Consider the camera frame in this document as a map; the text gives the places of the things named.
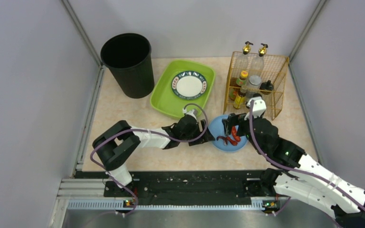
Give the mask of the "blue plate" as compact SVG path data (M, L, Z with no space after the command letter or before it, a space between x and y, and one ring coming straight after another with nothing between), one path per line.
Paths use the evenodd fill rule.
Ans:
M227 117L228 117L227 114L220 115L214 118L209 124L208 129L210 130L210 133L214 136L214 138L225 135L222 119L227 119ZM241 136L240 138L241 140L240 142L237 142L237 145L232 145L231 143L225 144L223 140L212 141L212 144L220 151L233 153L243 149L248 142L246 136Z

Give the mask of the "small brown cap bottle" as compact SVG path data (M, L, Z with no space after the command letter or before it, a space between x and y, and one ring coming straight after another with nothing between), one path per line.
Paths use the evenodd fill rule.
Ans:
M247 92L247 89L245 87L241 87L238 90L237 95L234 100L233 108L235 108L235 109L241 108L241 106L243 105L243 103L246 100L246 92Z

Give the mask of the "small dark spice bottle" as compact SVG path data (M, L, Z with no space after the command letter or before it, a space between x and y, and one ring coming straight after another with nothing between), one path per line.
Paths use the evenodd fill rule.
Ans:
M255 97L260 97L260 98L262 98L262 95L261 95L261 94L259 94L259 93L255 93L252 97L253 97L253 98L255 98Z

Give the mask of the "white plate with green rim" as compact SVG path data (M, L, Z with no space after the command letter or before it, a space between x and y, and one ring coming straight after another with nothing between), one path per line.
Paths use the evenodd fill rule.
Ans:
M181 99L194 100L207 90L208 82L204 75L196 71L182 71L171 81L172 92Z

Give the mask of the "black lid jar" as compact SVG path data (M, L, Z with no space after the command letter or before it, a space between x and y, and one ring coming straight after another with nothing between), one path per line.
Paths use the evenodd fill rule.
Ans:
M274 85L272 84L271 80L261 83L259 90L264 95L269 95L274 90Z

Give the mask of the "clear glass bottle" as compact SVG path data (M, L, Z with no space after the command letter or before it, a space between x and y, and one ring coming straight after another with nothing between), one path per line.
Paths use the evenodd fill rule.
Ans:
M260 76L264 68L264 56L267 53L268 44L261 43L262 47L258 50L258 55L253 58L250 65L250 76Z

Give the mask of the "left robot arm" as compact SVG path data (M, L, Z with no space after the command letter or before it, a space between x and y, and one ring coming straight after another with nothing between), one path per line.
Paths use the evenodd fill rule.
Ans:
M92 146L109 176L122 188L132 182L126 167L126 160L138 148L172 149L180 143L189 146L215 141L207 122L199 122L193 114L186 114L177 123L158 129L144 129L130 126L121 120L97 137Z

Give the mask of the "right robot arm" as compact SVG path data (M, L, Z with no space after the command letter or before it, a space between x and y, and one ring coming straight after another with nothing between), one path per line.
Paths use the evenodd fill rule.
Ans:
M279 136L278 128L262 117L230 114L222 119L226 134L237 127L270 164L262 176L263 188L291 197L326 213L342 228L365 228L365 189L326 169L304 149Z

